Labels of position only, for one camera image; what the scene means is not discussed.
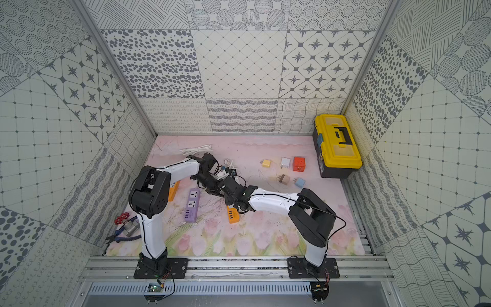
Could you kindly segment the purple power strip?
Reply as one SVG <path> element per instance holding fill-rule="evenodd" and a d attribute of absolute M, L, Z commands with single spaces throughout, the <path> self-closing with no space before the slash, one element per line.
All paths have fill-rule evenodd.
<path fill-rule="evenodd" d="M 186 203 L 184 212 L 184 221 L 187 223 L 195 223 L 198 217 L 198 206 L 201 192 L 199 188 L 191 189 Z"/>

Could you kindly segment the small orange power strip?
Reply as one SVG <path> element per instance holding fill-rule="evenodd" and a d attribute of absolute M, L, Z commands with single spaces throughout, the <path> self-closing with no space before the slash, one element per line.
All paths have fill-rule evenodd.
<path fill-rule="evenodd" d="M 227 206 L 227 217 L 229 224 L 235 224 L 240 221 L 240 214 L 233 206 Z"/>

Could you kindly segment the large orange power strip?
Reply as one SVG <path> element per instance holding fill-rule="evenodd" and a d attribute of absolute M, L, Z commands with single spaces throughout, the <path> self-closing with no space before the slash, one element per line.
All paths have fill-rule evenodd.
<path fill-rule="evenodd" d="M 172 202 L 175 199 L 176 193 L 178 191 L 178 187 L 180 185 L 180 182 L 177 181 L 170 186 L 169 194 L 168 194 L 168 201 Z"/>

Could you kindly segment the yellow charger plug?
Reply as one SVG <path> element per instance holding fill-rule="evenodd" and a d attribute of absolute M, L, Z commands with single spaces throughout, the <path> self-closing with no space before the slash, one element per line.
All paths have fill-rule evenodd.
<path fill-rule="evenodd" d="M 270 168 L 271 167 L 271 163 L 272 163 L 272 161 L 269 160 L 269 159 L 264 159 L 264 160 L 261 161 L 261 165 L 264 168 Z"/>

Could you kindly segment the pink charger plug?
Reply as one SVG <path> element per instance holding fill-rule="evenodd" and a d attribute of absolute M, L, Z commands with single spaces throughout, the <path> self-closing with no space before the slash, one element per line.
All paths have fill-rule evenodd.
<path fill-rule="evenodd" d="M 288 185 L 290 182 L 290 177 L 285 174 L 281 174 L 277 176 L 278 181 L 283 185 Z"/>

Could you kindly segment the white charger plug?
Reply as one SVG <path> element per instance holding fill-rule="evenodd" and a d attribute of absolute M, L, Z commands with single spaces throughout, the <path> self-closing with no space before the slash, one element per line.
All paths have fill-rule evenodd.
<path fill-rule="evenodd" d="M 289 168 L 291 163 L 291 159 L 287 157 L 282 157 L 280 162 L 281 168 Z"/>

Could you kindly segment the blue charger plug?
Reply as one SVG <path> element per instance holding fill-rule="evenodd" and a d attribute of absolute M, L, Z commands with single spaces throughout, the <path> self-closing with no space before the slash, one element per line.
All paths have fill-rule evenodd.
<path fill-rule="evenodd" d="M 302 189 L 305 186 L 305 183 L 306 183 L 306 181 L 304 179 L 302 179 L 302 178 L 296 178 L 296 179 L 294 179 L 294 184 L 298 188 L 301 188 Z"/>

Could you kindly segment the red cube adapter plug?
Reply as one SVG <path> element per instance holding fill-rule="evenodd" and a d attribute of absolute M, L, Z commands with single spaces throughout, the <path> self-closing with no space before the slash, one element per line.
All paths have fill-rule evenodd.
<path fill-rule="evenodd" d="M 306 169 L 306 160 L 304 157 L 294 157 L 292 170 L 295 172 L 304 172 Z"/>

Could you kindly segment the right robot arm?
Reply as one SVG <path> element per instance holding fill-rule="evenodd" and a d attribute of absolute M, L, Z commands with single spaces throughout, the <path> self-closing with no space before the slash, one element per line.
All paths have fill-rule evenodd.
<path fill-rule="evenodd" d="M 210 194 L 224 198 L 239 212 L 272 212 L 288 216 L 306 242 L 305 261 L 321 267 L 326 257 L 329 240 L 338 217 L 317 194 L 310 189 L 298 193 L 267 191 L 255 185 L 241 185 L 232 176 L 217 182 Z"/>

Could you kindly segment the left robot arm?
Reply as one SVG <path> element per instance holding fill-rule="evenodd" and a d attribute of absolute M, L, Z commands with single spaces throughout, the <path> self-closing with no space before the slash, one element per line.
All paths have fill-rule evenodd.
<path fill-rule="evenodd" d="M 172 184 L 185 179 L 197 181 L 208 194 L 223 197 L 215 175 L 219 170 L 216 158 L 205 153 L 202 157 L 190 155 L 181 162 L 163 167 L 145 166 L 135 179 L 129 193 L 129 205 L 138 218 L 142 251 L 139 267 L 148 267 L 154 272 L 166 267 L 167 248 L 162 238 L 162 217 L 168 204 Z"/>

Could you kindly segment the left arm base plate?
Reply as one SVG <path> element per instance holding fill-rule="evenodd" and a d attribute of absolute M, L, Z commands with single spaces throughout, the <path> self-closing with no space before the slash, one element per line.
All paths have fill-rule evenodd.
<path fill-rule="evenodd" d="M 166 275 L 175 280 L 185 278 L 188 258 L 163 258 L 152 260 L 147 257 L 142 257 L 138 260 L 137 267 L 134 272 L 134 279 L 161 279 Z"/>

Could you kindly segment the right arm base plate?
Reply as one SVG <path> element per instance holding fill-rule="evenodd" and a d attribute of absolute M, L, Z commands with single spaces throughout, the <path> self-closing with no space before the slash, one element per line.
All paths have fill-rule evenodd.
<path fill-rule="evenodd" d="M 325 257 L 321 266 L 316 267 L 305 258 L 292 256 L 286 260 L 290 279 L 301 278 L 334 278 L 340 277 L 338 263 L 335 258 Z"/>

